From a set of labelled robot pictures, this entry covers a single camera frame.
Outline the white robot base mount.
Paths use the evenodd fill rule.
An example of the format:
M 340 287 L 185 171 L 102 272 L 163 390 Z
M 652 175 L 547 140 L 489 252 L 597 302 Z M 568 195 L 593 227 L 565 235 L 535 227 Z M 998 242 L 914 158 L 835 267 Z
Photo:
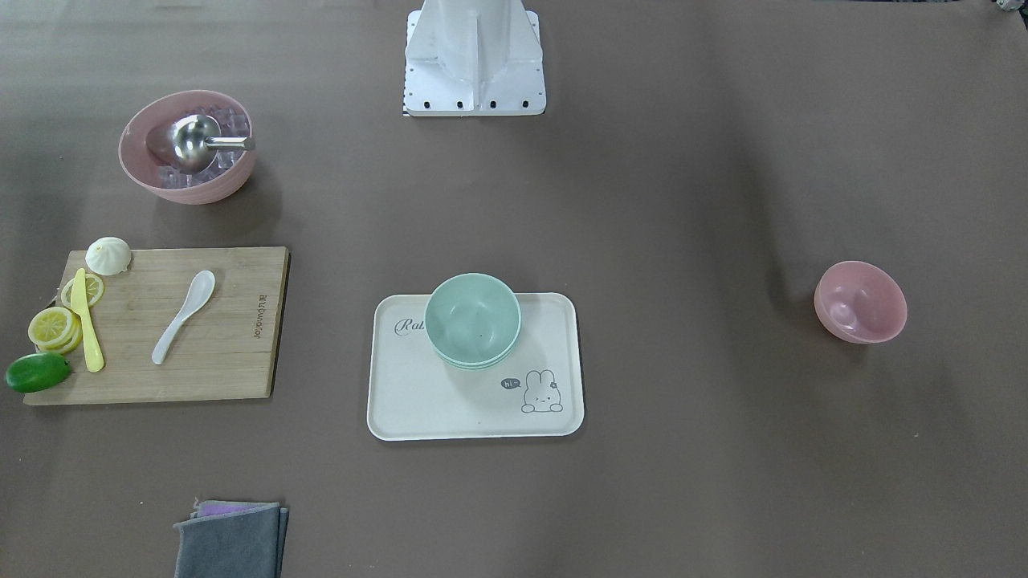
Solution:
M 521 1 L 426 1 L 406 19 L 402 110 L 525 116 L 547 106 L 540 19 Z

